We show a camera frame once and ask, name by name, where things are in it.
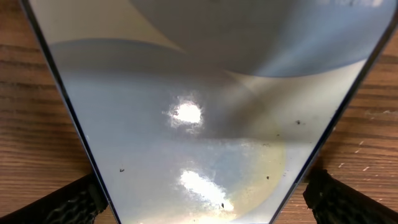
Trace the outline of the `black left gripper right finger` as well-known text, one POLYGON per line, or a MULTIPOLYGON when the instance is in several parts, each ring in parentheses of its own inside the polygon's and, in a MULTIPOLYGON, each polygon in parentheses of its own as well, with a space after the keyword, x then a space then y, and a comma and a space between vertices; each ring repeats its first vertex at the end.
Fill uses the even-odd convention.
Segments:
POLYGON ((397 212, 334 179, 327 170, 308 175, 303 193, 317 224, 397 224, 397 212))

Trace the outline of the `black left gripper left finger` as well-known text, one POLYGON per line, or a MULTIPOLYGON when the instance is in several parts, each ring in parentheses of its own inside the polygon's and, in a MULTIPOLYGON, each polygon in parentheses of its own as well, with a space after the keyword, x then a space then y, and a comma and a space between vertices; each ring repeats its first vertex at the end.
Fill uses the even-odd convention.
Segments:
POLYGON ((94 174, 1 217, 1 224, 93 224, 108 201, 94 174))

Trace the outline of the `blue Galaxy smartphone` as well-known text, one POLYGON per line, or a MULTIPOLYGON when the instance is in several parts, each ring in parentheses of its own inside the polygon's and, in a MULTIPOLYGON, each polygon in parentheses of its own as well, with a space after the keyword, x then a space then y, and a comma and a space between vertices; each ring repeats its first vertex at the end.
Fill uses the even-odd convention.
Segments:
POLYGON ((118 223, 272 223, 397 1, 28 0, 118 223))

